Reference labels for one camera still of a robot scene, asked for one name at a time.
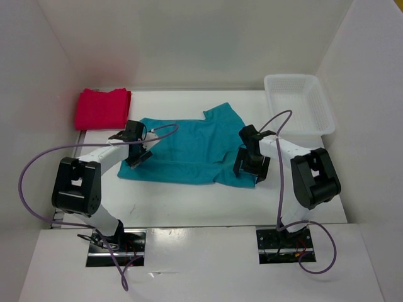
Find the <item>teal t-shirt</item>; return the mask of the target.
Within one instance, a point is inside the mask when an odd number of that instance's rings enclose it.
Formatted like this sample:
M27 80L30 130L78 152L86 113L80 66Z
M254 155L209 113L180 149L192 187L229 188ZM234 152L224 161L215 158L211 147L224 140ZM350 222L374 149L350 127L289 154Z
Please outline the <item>teal t-shirt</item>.
M178 130L151 148L152 156L136 168L122 162L117 176L131 181L226 186L252 189L256 177L236 176L233 166L242 146L241 117L229 103L204 111L202 120L176 120Z

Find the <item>pink t-shirt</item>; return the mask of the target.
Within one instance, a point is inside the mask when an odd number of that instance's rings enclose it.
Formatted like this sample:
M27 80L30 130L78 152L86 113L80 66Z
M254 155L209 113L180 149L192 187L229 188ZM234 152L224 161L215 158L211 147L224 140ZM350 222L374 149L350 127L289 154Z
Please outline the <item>pink t-shirt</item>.
M74 126L76 130L119 130L128 121L132 94L125 88L109 92L85 89L79 95Z

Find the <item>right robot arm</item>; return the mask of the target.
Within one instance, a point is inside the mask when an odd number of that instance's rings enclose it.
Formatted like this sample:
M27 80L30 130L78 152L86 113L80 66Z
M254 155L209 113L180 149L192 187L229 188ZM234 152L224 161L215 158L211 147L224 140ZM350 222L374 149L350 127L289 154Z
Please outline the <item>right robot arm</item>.
M309 213L322 203L328 203L341 192L341 183L328 151L322 147L301 147L280 138L272 131L247 134L239 132L244 144L237 153L233 172L237 178L247 174L255 183L268 176L272 160L280 168L280 200L276 217L276 240L282 247L291 247L298 233L310 223ZM292 180L292 206L282 214L285 199L285 172Z

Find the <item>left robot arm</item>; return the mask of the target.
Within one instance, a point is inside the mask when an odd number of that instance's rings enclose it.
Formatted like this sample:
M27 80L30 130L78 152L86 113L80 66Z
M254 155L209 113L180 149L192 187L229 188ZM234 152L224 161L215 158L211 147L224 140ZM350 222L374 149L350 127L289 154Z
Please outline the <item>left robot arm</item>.
M107 145L80 156L65 157L60 161L52 193L52 205L79 218L84 225L100 234L100 241L111 251L125 245L123 223L112 216L101 204L101 177L119 162L136 168L152 156L143 145Z

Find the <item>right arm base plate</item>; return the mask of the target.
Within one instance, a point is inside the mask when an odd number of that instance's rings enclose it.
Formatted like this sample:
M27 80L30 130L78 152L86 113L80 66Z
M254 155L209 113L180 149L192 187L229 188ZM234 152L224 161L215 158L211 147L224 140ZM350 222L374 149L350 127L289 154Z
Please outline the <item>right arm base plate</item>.
M271 228L257 228L256 239L260 264L291 264L315 262L314 245L307 227L296 233Z

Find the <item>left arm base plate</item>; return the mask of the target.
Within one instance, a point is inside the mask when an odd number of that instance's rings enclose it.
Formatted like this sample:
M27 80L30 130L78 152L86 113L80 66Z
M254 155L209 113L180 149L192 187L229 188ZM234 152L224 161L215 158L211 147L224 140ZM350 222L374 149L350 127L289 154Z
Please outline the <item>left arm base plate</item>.
M146 229L126 228L124 242L119 247L110 244L113 255L121 268L144 265L146 235ZM78 237L89 242L86 267L112 267L115 265L105 243L96 232L91 235L79 234Z

